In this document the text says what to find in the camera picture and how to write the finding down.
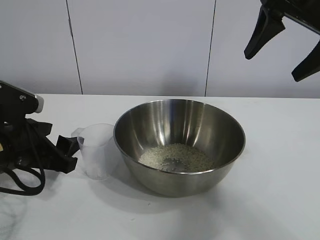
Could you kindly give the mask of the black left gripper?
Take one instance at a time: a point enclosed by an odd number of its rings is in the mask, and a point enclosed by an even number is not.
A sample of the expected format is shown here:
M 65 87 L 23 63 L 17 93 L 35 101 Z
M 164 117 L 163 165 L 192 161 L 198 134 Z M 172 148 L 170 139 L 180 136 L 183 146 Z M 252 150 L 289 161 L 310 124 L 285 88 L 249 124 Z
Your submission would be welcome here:
M 54 145 L 47 136 L 53 125 L 31 118 L 16 117 L 10 121 L 10 169 L 52 170 L 68 174 L 77 165 L 73 155 L 78 151 L 77 137 L 58 136 Z

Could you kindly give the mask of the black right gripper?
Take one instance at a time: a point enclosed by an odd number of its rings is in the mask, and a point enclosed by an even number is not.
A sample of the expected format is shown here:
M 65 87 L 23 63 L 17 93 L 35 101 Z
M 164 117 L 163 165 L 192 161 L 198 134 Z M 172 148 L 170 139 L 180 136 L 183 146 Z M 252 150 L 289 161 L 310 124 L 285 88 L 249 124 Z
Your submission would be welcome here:
M 247 60 L 252 59 L 272 38 L 285 30 L 283 17 L 315 32 L 320 32 L 319 0 L 261 0 L 257 22 L 244 50 Z M 293 79 L 300 82 L 320 71 L 320 42 L 292 71 Z

